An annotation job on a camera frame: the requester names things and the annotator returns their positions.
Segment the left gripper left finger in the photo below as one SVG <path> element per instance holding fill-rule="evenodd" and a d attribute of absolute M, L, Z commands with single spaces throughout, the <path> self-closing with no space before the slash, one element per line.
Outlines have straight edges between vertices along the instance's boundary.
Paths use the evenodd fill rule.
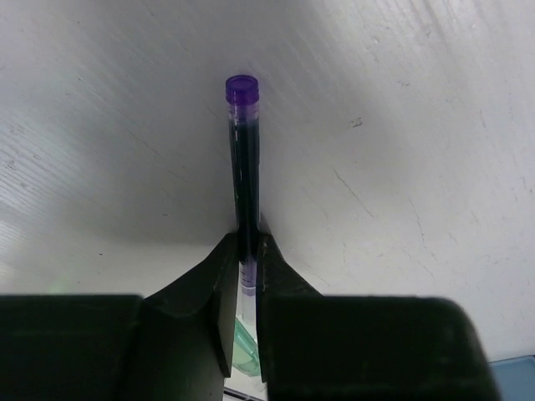
<path fill-rule="evenodd" d="M 237 238 L 228 234 L 149 297 L 2 297 L 2 399 L 221 399 L 237 276 Z"/>

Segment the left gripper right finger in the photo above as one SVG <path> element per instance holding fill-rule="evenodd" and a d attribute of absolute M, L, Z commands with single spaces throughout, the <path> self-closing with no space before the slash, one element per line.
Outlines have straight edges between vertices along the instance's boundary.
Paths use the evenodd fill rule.
<path fill-rule="evenodd" d="M 471 319 L 441 297 L 328 296 L 269 234 L 257 261 L 257 335 L 271 400 L 498 400 Z"/>

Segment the purple pen refill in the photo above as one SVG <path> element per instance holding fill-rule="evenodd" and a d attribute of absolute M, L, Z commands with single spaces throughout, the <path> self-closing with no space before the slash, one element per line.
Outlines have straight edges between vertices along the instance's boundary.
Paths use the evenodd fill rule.
<path fill-rule="evenodd" d="M 256 320 L 257 248 L 259 238 L 259 83 L 239 74 L 226 81 L 228 131 L 240 262 L 242 320 Z"/>

